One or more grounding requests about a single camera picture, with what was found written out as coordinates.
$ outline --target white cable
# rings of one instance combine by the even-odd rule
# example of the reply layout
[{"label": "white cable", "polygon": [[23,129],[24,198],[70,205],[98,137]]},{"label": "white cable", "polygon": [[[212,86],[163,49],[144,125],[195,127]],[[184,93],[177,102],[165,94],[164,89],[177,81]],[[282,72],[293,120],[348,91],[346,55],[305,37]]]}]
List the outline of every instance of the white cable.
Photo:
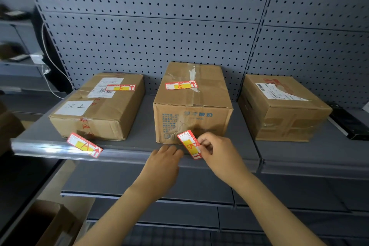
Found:
[{"label": "white cable", "polygon": [[[63,74],[69,81],[69,83],[71,84],[71,89],[72,91],[74,90],[74,87],[73,87],[73,84],[71,83],[71,81],[69,80],[68,76],[64,74],[63,71],[61,71],[56,65],[55,63],[51,60],[51,58],[49,57],[49,53],[47,52],[47,48],[46,48],[46,45],[45,45],[45,39],[44,39],[44,26],[45,26],[45,23],[42,23],[42,26],[41,26],[41,39],[42,39],[42,44],[44,45],[44,50],[45,50],[45,53],[46,53],[46,56],[48,57],[48,59],[50,60],[50,62],[60,71],[61,74]],[[46,79],[46,76],[44,75],[44,78],[46,80],[46,83],[47,85],[49,86],[49,83]]]},{"label": "white cable", "polygon": [[44,65],[43,65],[43,64],[41,65],[41,72],[42,72],[42,76],[45,78],[46,84],[47,84],[47,86],[49,87],[49,90],[51,91],[51,93],[52,93],[53,95],[55,95],[56,97],[60,98],[60,99],[64,99],[63,97],[60,97],[59,95],[57,95],[56,93],[54,93],[54,92],[51,90],[50,85],[49,85],[49,81],[46,79],[46,76],[45,76],[45,74],[44,74]]}]

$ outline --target forearm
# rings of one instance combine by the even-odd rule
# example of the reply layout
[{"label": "forearm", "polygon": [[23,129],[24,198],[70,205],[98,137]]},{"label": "forearm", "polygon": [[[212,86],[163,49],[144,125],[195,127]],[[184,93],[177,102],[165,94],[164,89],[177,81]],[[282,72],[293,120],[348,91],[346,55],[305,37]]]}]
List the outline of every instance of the forearm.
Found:
[{"label": "forearm", "polygon": [[75,246],[122,245],[123,239],[150,203],[151,200],[135,188],[128,188]]},{"label": "forearm", "polygon": [[274,246],[325,245],[296,218],[253,174],[246,173],[235,187]]}]

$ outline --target price tag strip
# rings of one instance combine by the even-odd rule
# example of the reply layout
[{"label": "price tag strip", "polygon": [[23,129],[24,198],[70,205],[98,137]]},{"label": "price tag strip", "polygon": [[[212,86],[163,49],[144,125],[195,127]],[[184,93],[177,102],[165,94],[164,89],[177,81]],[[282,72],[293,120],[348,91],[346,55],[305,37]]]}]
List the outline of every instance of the price tag strip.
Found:
[{"label": "price tag strip", "polygon": [[74,132],[72,132],[71,135],[68,137],[67,143],[77,147],[82,151],[87,151],[89,155],[93,156],[94,158],[97,158],[103,150],[99,146],[95,145],[94,143],[88,141],[87,139],[79,136]]},{"label": "price tag strip", "polygon": [[183,82],[173,82],[166,83],[165,88],[167,90],[182,90],[182,89],[191,89],[198,88],[196,81],[183,81]]},{"label": "price tag strip", "polygon": [[136,85],[107,85],[106,91],[134,91]]},{"label": "price tag strip", "polygon": [[179,140],[183,143],[186,149],[190,152],[194,160],[202,159],[201,152],[199,149],[200,143],[193,136],[191,130],[187,130],[177,135]]}]

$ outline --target barcode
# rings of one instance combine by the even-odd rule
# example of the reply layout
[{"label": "barcode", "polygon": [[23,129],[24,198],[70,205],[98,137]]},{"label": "barcode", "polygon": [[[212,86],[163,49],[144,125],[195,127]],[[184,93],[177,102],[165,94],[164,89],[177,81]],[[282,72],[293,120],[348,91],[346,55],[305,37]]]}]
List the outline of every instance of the barcode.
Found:
[{"label": "barcode", "polygon": [[106,91],[105,89],[101,89],[101,90],[99,90],[98,92],[106,92],[106,93],[112,93],[112,91]]},{"label": "barcode", "polygon": [[263,92],[265,92],[265,89],[260,84],[257,84],[257,86],[259,87],[259,89],[261,89]]}]

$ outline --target hand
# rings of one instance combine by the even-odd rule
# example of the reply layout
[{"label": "hand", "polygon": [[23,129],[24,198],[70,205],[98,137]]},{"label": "hand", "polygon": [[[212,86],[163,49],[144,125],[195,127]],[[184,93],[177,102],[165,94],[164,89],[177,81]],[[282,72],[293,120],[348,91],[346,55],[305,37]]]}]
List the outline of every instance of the hand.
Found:
[{"label": "hand", "polygon": [[231,140],[206,132],[197,138],[201,155],[210,169],[223,182],[235,188],[250,172]]},{"label": "hand", "polygon": [[131,188],[151,202],[157,201],[174,185],[178,176],[178,162],[183,156],[176,146],[163,145],[159,151],[152,151],[144,168]]}]

